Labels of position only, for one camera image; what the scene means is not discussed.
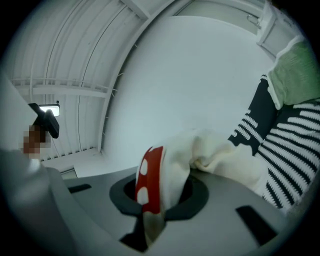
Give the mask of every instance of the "cloth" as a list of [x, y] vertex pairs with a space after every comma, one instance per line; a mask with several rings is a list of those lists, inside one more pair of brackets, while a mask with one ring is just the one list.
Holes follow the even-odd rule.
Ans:
[[151, 147], [137, 169], [135, 186], [148, 246], [163, 230], [166, 210], [178, 204], [190, 168], [230, 178], [260, 196], [268, 176], [250, 146], [234, 146], [209, 129], [186, 131]]
[[248, 110], [228, 138], [235, 146], [249, 145], [253, 155], [258, 152], [260, 144], [268, 135], [278, 113], [268, 87], [267, 76], [263, 74]]
[[284, 105], [255, 157], [268, 166], [267, 202], [284, 214], [305, 205], [320, 168], [320, 98]]
[[319, 66], [301, 35], [277, 54], [274, 66], [267, 73], [267, 81], [268, 92], [277, 110], [283, 105], [300, 104], [320, 97]]

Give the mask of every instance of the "black and white striped fabric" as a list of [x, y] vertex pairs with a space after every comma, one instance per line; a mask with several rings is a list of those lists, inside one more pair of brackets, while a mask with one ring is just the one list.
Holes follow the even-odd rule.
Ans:
[[320, 167], [320, 99], [283, 106], [255, 157], [268, 166], [262, 197], [287, 212]]
[[255, 155], [277, 117], [277, 110], [268, 92], [267, 76], [262, 75], [249, 109], [229, 137], [235, 146], [249, 145]]

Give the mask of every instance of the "white polka dot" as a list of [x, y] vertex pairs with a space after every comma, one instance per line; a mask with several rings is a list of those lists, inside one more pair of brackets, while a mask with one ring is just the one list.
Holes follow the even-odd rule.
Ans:
[[140, 167], [140, 173], [142, 175], [146, 175], [148, 172], [148, 162], [146, 159], [143, 159], [141, 167]]
[[141, 205], [149, 203], [148, 189], [145, 186], [139, 189], [138, 193], [136, 194], [136, 200]]

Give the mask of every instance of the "white cloth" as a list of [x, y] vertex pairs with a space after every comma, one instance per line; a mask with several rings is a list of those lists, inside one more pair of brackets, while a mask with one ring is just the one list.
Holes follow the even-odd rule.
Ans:
[[135, 189], [143, 205], [148, 246], [164, 228], [166, 210], [178, 204], [190, 168], [230, 178], [260, 196], [268, 176], [267, 166], [252, 156], [250, 146], [234, 146], [209, 129], [186, 131], [150, 148], [137, 169]]

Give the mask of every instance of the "white louvered panel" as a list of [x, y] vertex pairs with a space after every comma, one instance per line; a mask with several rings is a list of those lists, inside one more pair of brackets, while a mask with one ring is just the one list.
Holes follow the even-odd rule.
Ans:
[[21, 25], [4, 58], [10, 79], [43, 77], [50, 45], [77, 0], [44, 1]]
[[76, 127], [74, 127], [72, 130], [69, 130], [67, 124], [67, 122], [69, 122], [69, 115], [71, 111], [71, 108], [67, 105], [67, 103], [69, 103], [69, 101], [67, 100], [69, 97], [69, 95], [59, 97], [60, 116], [58, 122], [60, 125], [60, 130], [65, 131], [63, 134], [59, 134], [59, 138], [68, 145], [68, 154], [74, 154], [76, 153], [76, 148], [78, 144], [75, 138], [72, 136], [75, 133]]
[[[28, 104], [31, 103], [29, 95], [22, 95], [22, 97]], [[45, 97], [44, 95], [33, 95], [32, 102], [37, 104], [45, 104]]]
[[173, 3], [174, 0], [137, 0], [143, 7], [145, 7], [149, 13], [152, 15], [155, 13], [161, 6], [167, 3]]
[[128, 7], [124, 8], [103, 33], [88, 63], [84, 80], [96, 79], [109, 86], [117, 58], [143, 21]]
[[[57, 101], [59, 101], [59, 105], [60, 108], [65, 107], [64, 106], [64, 101], [63, 98], [65, 97], [65, 95], [52, 95], [52, 97], [50, 98], [50, 104], [56, 104]], [[71, 146], [70, 146], [70, 141], [69, 141], [69, 135], [67, 134], [67, 132], [69, 132], [68, 130], [66, 130], [65, 126], [65, 118], [66, 113], [62, 112], [60, 109], [60, 115], [56, 116], [56, 120], [60, 126], [59, 129], [59, 137], [57, 139], [53, 139], [54, 140], [54, 144], [55, 147], [59, 153], [60, 156], [65, 156], [68, 155], [72, 152]]]
[[47, 77], [82, 81], [97, 41], [123, 7], [118, 0], [88, 1], [79, 6], [57, 39], [53, 50], [57, 56], [49, 63]]
[[78, 105], [79, 96], [66, 95], [66, 130], [70, 138], [72, 149], [75, 152], [81, 151], [78, 129]]
[[87, 108], [87, 96], [79, 96], [79, 108], [78, 108], [78, 129], [79, 129], [79, 143], [80, 143], [80, 149], [81, 151], [89, 149], [88, 139], [87, 139], [87, 133], [89, 130], [94, 130], [96, 124], [91, 123], [89, 130], [87, 131], [87, 118], [91, 115], [96, 115], [97, 113], [92, 113], [91, 111], [88, 111]]
[[52, 142], [50, 144], [50, 148], [46, 148], [42, 154], [44, 155], [44, 159], [46, 160], [58, 158], [57, 151]]

